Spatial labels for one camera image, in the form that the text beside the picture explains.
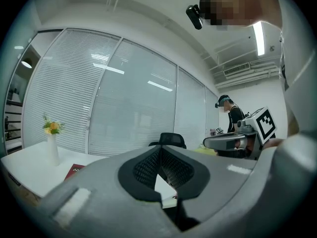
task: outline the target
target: flower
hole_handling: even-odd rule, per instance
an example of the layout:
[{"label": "flower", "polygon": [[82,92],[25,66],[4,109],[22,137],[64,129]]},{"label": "flower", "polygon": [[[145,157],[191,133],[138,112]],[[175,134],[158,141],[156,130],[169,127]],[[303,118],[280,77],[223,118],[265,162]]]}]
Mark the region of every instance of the flower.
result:
[{"label": "flower", "polygon": [[51,128],[45,128],[44,132],[45,132],[45,134],[51,134],[52,130],[51,130]]},{"label": "flower", "polygon": [[53,121],[53,122],[51,123],[51,129],[59,129],[58,123]]}]

